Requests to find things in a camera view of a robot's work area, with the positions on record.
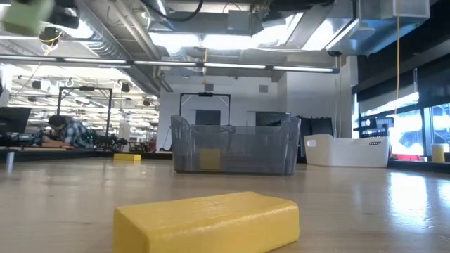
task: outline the yellow sponge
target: yellow sponge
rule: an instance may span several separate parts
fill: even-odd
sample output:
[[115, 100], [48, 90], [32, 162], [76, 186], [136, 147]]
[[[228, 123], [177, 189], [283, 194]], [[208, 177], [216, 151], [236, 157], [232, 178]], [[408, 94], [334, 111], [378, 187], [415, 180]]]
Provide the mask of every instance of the yellow sponge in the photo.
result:
[[114, 154], [114, 160], [141, 161], [141, 155]]
[[114, 253], [268, 252], [298, 239], [298, 206], [256, 193], [118, 207]]

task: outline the black monitor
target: black monitor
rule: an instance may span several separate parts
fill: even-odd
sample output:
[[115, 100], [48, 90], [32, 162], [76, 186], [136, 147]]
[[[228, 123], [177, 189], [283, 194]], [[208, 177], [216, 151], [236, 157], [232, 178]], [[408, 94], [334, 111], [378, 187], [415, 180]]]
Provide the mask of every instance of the black monitor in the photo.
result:
[[24, 133], [31, 108], [0, 108], [0, 132]]

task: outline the transparent storage container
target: transparent storage container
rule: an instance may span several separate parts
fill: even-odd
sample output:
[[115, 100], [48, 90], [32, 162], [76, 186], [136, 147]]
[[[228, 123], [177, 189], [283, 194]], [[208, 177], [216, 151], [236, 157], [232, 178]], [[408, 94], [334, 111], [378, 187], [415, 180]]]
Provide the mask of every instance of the transparent storage container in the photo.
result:
[[292, 175], [300, 120], [281, 126], [195, 126], [172, 116], [174, 170]]

